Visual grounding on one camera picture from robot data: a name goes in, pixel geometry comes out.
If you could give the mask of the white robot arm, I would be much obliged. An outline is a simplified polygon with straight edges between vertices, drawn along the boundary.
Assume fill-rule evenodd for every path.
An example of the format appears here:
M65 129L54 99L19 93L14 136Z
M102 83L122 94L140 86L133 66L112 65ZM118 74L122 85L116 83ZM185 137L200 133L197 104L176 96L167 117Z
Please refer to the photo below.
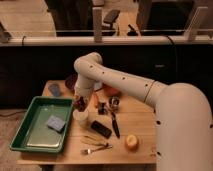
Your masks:
M200 89L107 68L96 52L77 58L74 68L76 95L88 99L100 81L155 110L157 171L213 171L213 115Z

